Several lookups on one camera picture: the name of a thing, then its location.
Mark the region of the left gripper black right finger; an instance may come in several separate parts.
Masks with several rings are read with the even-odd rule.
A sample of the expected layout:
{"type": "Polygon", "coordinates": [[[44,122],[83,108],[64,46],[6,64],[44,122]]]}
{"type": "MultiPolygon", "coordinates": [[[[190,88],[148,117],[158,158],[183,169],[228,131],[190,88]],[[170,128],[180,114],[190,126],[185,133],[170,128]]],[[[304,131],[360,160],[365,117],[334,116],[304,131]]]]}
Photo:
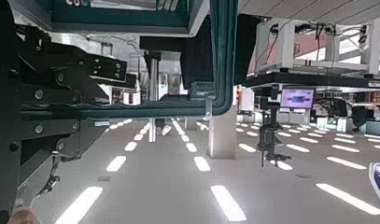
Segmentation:
{"type": "Polygon", "coordinates": [[[106,105],[104,85],[133,89],[127,63],[54,43],[36,27],[20,29],[22,101],[38,105],[106,105]]]}

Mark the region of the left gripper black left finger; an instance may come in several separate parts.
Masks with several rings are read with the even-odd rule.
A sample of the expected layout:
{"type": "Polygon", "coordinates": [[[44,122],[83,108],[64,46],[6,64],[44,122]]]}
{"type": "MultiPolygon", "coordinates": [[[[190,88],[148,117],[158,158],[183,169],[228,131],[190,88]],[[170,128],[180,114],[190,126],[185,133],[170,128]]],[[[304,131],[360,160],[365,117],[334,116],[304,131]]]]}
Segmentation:
{"type": "Polygon", "coordinates": [[[109,127],[109,120],[27,120],[21,127],[21,164],[37,152],[55,152],[64,159],[80,158],[109,127]]]}

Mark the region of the person's right hand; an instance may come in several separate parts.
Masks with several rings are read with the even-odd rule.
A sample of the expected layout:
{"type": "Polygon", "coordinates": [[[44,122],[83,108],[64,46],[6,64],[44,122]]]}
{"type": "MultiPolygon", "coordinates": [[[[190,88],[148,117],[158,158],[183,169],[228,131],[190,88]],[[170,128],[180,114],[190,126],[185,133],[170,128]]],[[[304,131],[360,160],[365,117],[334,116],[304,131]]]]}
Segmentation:
{"type": "Polygon", "coordinates": [[[13,210],[7,224],[36,224],[36,216],[31,209],[20,207],[13,210]]]}

